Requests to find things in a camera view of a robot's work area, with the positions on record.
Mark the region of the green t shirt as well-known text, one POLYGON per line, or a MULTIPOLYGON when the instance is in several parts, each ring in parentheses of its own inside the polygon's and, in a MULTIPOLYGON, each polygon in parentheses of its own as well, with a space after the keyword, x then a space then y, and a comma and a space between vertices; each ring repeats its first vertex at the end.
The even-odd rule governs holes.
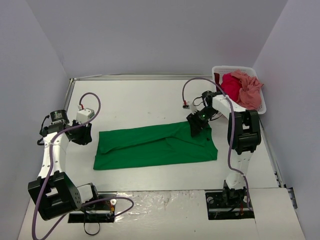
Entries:
POLYGON ((207 126, 191 136, 187 121, 99 132, 93 169, 143 168, 216 161, 218 150, 207 126))

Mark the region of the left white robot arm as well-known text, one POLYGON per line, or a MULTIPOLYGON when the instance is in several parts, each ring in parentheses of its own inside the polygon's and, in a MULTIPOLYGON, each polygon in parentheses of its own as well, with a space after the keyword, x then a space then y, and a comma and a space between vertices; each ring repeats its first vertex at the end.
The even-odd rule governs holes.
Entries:
POLYGON ((64 109, 45 116, 48 126, 41 125, 37 145, 44 147, 43 160, 36 180, 28 183, 28 192, 37 212, 45 221, 80 209, 82 200, 77 187, 66 174, 67 147, 69 142, 85 146, 92 142, 89 122, 94 110, 81 108, 73 121, 69 121, 64 109))

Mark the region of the pink t shirt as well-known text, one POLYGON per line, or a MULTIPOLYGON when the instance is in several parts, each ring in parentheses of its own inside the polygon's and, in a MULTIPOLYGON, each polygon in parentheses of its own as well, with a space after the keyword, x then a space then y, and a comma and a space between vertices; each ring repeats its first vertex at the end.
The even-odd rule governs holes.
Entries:
POLYGON ((258 110, 262 103, 260 90, 263 84, 256 76, 250 76, 239 69, 231 72, 231 76, 240 84, 235 102, 248 110, 258 110))

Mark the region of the red t shirt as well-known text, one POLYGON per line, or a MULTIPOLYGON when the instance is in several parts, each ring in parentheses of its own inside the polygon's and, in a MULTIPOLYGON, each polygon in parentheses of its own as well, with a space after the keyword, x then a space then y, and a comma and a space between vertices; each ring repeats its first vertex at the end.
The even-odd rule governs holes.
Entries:
POLYGON ((242 84, 238 78, 238 74, 230 72, 222 76, 221 88, 235 103, 240 103, 240 90, 242 84))

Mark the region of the white plastic basket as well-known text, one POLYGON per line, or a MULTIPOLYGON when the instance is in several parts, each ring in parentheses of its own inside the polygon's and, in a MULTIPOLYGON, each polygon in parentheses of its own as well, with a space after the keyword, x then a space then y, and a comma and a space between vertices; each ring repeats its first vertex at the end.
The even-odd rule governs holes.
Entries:
POLYGON ((222 90, 238 105, 256 110, 263 115, 267 111, 262 93, 263 84, 251 67, 220 65, 212 68, 212 77, 222 90))

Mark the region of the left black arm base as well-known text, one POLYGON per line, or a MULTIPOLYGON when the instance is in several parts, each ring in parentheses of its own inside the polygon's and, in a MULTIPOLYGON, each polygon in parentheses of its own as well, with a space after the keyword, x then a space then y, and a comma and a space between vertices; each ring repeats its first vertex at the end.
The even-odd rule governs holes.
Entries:
POLYGON ((70 213, 67 222, 69 224, 113 223, 117 204, 115 197, 115 193, 100 193, 99 199, 110 198, 110 200, 90 204, 70 213))

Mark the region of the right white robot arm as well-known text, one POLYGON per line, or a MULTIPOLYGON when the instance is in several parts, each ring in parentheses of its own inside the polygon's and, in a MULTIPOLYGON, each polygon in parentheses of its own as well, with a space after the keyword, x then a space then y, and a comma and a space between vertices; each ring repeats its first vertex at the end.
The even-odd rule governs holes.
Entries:
POLYGON ((240 106, 221 92, 208 90, 200 98, 204 108, 195 108, 186 118, 192 137, 198 136, 216 113, 228 119, 227 164, 230 172, 224 180, 221 199, 226 206, 232 207, 247 193, 246 175, 250 159, 262 140, 259 114, 240 106))

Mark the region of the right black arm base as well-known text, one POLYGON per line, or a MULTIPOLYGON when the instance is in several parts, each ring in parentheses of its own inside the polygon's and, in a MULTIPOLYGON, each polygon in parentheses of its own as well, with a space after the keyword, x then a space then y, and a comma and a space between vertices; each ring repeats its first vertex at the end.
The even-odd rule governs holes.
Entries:
POLYGON ((207 217, 210 221, 254 219, 255 214, 247 206, 247 197, 236 196, 230 203, 223 197, 222 191, 205 192, 207 217))

